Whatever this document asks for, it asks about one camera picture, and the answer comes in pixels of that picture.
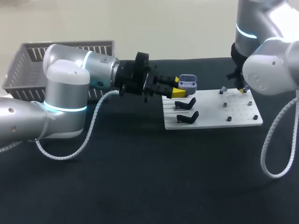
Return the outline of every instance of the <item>yellow part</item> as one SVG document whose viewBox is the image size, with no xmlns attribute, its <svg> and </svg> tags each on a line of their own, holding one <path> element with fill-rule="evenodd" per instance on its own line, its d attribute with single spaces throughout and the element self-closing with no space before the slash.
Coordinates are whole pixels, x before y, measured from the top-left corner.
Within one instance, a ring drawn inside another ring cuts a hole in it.
<svg viewBox="0 0 299 224">
<path fill-rule="evenodd" d="M 186 90 L 180 90 L 177 88 L 173 88 L 171 98 L 185 97 L 185 95 L 186 95 Z"/>
</svg>

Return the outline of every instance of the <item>cable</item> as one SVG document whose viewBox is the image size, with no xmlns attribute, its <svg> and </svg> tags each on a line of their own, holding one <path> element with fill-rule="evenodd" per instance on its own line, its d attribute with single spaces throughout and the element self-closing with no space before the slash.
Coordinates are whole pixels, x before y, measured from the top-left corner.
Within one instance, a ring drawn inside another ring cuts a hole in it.
<svg viewBox="0 0 299 224">
<path fill-rule="evenodd" d="M 39 135 L 39 137 L 35 140 L 28 140 L 29 142 L 36 142 L 36 141 L 39 141 L 40 139 L 43 138 L 43 136 L 45 135 L 47 129 L 48 129 L 48 125 L 49 125 L 49 115 L 48 115 L 48 110 L 45 109 L 45 107 L 38 101 L 31 101 L 31 103 L 35 103 L 35 104 L 38 104 L 46 113 L 46 122 L 43 126 L 43 130 L 41 132 L 41 134 Z"/>
<path fill-rule="evenodd" d="M 281 120 L 281 118 L 284 116 L 284 114 L 293 106 L 296 104 L 296 113 L 295 113 L 295 121 L 294 121 L 294 130 L 293 130 L 293 139 L 292 139 L 292 150 L 291 150 L 291 155 L 290 155 L 290 159 L 289 162 L 286 166 L 286 168 L 279 174 L 272 174 L 268 171 L 267 167 L 266 167 L 266 163 L 265 163 L 265 159 L 266 159 L 266 154 L 267 154 L 267 149 L 269 146 L 269 142 L 271 140 L 271 137 L 279 123 L 279 121 Z M 263 148 L 262 148 L 262 153 L 261 153 L 261 166 L 263 169 L 263 172 L 273 178 L 273 179 L 277 179 L 280 178 L 282 176 L 284 176 L 291 168 L 293 161 L 294 161 L 294 156 L 295 156 L 295 151 L 296 151 L 296 140 L 297 140 L 297 128 L 298 128 L 298 120 L 299 120 L 299 91 L 296 91 L 296 98 L 294 98 L 293 100 L 291 100 L 287 105 L 284 106 L 284 108 L 279 112 L 279 114 L 277 115 L 277 117 L 274 119 L 268 133 L 265 139 L 265 142 L 263 144 Z"/>
<path fill-rule="evenodd" d="M 4 147 L 0 148 L 0 153 L 3 153 L 3 152 L 5 152 L 5 151 L 7 151 L 9 149 L 12 149 L 13 147 L 16 147 L 20 143 L 22 143 L 22 142 L 21 141 L 16 141 L 16 142 L 11 143 L 8 146 L 4 146 Z"/>
<path fill-rule="evenodd" d="M 47 153 L 43 147 L 41 146 L 40 142 L 39 141 L 36 141 L 36 144 L 37 144 L 37 147 L 38 149 L 45 155 L 47 156 L 48 158 L 50 159 L 54 159 L 54 160 L 69 160 L 69 159 L 72 159 L 74 158 L 75 156 L 77 156 L 80 152 L 82 152 L 82 150 L 85 148 L 85 146 L 87 145 L 88 143 L 88 140 L 90 138 L 90 135 L 93 131 L 93 125 L 94 125 L 94 122 L 95 122 L 95 119 L 97 117 L 97 114 L 98 114 L 98 110 L 102 104 L 102 102 L 108 97 L 108 96 L 111 96 L 111 95 L 119 95 L 119 91 L 118 90 L 113 90 L 113 91 L 109 91 L 107 92 L 100 100 L 99 102 L 97 103 L 95 109 L 94 109 L 94 112 L 93 112 L 93 118 L 92 118 L 92 121 L 90 123 L 90 126 L 89 126 L 89 130 L 88 130 L 88 133 L 87 133 L 87 136 L 83 142 L 83 144 L 81 145 L 81 147 L 76 151 L 74 152 L 73 154 L 71 155 L 68 155 L 68 156 L 54 156 L 54 155 L 51 155 L 49 153 Z"/>
</svg>

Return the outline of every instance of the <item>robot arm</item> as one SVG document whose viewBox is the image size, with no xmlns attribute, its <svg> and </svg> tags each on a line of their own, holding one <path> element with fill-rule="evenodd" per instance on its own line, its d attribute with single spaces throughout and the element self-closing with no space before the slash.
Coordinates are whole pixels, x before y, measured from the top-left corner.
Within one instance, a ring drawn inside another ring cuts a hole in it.
<svg viewBox="0 0 299 224">
<path fill-rule="evenodd" d="M 81 134 L 89 87 L 169 98 L 187 93 L 178 89 L 175 77 L 166 79 L 151 71 L 149 55 L 138 53 L 135 61 L 120 65 L 113 56 L 59 44 L 51 45 L 44 56 L 47 78 L 45 101 L 25 102 L 0 98 L 0 140 L 72 138 Z"/>
<path fill-rule="evenodd" d="M 239 0 L 232 58 L 257 92 L 298 89 L 299 13 L 287 0 Z"/>
</svg>

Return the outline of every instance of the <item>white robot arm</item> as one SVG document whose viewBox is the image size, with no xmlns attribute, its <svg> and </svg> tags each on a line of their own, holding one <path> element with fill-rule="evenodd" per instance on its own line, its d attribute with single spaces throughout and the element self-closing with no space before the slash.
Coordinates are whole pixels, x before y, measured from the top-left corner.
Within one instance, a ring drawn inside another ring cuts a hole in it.
<svg viewBox="0 0 299 224">
<path fill-rule="evenodd" d="M 236 64 L 252 89 L 264 95 L 298 89 L 298 24 L 287 0 L 239 0 L 235 49 L 243 64 Z"/>
</svg>

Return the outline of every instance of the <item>black clip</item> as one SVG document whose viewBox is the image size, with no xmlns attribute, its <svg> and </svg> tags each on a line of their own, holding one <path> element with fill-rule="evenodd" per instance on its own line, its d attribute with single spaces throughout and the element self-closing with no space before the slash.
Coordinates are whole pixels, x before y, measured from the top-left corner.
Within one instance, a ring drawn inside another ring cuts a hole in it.
<svg viewBox="0 0 299 224">
<path fill-rule="evenodd" d="M 177 115 L 177 119 L 178 119 L 178 123 L 183 122 L 183 123 L 193 124 L 198 118 L 198 116 L 199 113 L 198 111 L 196 111 L 190 118 L 183 115 Z"/>
<path fill-rule="evenodd" d="M 193 97 L 192 100 L 190 101 L 190 103 L 188 103 L 188 104 L 180 102 L 180 101 L 175 101 L 174 105 L 176 106 L 176 109 L 181 108 L 181 109 L 190 110 L 194 106 L 195 103 L 196 103 L 196 98 Z"/>
</svg>

